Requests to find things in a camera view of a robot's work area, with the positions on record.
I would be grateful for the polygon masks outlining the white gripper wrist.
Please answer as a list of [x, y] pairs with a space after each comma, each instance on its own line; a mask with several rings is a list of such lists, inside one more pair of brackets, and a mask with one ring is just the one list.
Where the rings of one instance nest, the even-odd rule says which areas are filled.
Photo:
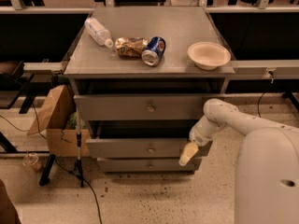
[[189, 132], [191, 142], [183, 148], [178, 164], [185, 166], [198, 152], [199, 147], [203, 147], [211, 141], [211, 135], [214, 132], [215, 128], [213, 123], [207, 117], [201, 117]]

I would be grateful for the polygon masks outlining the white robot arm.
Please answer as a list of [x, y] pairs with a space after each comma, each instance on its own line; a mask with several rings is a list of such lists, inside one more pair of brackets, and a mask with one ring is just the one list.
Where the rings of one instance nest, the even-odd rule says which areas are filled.
[[298, 128], [210, 99], [178, 163], [186, 165], [226, 125], [244, 136], [235, 167], [235, 224], [299, 224]]

